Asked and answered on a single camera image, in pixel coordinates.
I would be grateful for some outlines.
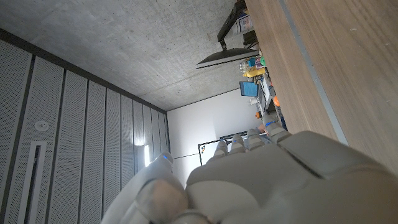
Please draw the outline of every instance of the acoustic panel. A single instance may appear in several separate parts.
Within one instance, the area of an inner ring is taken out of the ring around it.
[[[132,100],[122,96],[122,188],[134,176]]]
[[[152,137],[152,115],[150,113],[150,108],[143,105],[142,112],[144,113],[144,145],[149,148],[149,159],[153,161],[154,159],[154,140]]]
[[[170,143],[169,143],[169,122],[167,121],[167,114],[164,115],[164,124],[165,124],[165,130],[166,130],[166,146],[167,146],[167,151],[170,152]]]
[[[76,223],[85,125],[87,79],[67,71],[49,223]]]
[[[20,209],[22,189],[31,141],[47,142],[42,182],[40,184],[39,202],[37,205],[36,223],[44,223],[47,198],[52,168],[55,131],[57,130],[58,111],[63,80],[63,68],[40,57],[35,58],[29,96],[27,99],[21,138],[14,165],[10,192],[6,210],[5,223],[17,223]],[[35,129],[37,121],[46,121],[48,130]]]
[[[152,137],[154,141],[154,159],[160,155],[160,133],[159,133],[159,112],[151,109],[152,113]]]
[[[159,113],[160,148],[162,152],[167,152],[166,125],[164,114]]]
[[[139,164],[143,163],[143,159],[138,158],[137,153],[138,150],[144,150],[144,122],[142,118],[142,104],[133,101],[132,108],[134,111],[133,118],[134,118],[134,155],[136,158],[135,162],[135,173],[137,173],[140,169]]]
[[[103,213],[120,192],[120,94],[107,89]]]
[[[0,40],[0,202],[6,187],[31,60],[32,54]]]
[[[105,87],[88,86],[80,223],[100,223],[102,211]]]
[[[145,168],[145,147],[144,146],[136,146],[136,155],[137,155],[137,172],[141,169]]]

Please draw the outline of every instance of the desk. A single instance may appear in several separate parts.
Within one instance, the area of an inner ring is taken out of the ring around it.
[[[246,4],[289,131],[346,142],[398,174],[398,3]]]

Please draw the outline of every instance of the robotic hand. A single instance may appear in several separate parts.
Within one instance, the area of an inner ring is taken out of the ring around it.
[[[263,117],[273,144],[248,131],[196,168],[183,189],[168,153],[123,188],[103,223],[398,223],[398,178],[316,133]]]

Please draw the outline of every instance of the light fixture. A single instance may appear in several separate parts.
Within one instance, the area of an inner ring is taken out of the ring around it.
[[[140,136],[136,136],[134,138],[134,145],[135,146],[143,146],[144,145],[144,138]]]
[[[144,156],[145,156],[145,166],[147,167],[150,164],[150,159],[149,159],[149,146],[146,145],[144,146]]]

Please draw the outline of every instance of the concrete ceiling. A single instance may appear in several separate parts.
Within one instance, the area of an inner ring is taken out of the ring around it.
[[[244,81],[239,62],[196,69],[235,2],[0,0],[0,27],[168,111]]]

